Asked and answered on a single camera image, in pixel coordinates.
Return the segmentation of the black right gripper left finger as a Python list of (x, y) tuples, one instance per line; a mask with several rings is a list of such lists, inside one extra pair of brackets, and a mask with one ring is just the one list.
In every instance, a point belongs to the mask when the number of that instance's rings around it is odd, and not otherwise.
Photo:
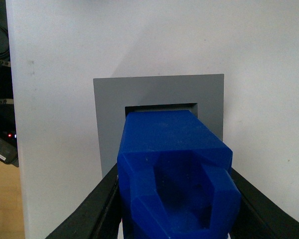
[(113, 166), (79, 207), (48, 239), (116, 239), (121, 223), (118, 168)]

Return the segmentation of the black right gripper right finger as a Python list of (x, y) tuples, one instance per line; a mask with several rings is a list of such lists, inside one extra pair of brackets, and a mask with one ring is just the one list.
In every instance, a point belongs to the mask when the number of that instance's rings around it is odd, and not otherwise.
[(229, 233), (232, 239), (299, 239), (299, 222), (248, 182), (236, 170), (231, 177), (241, 192), (238, 217)]

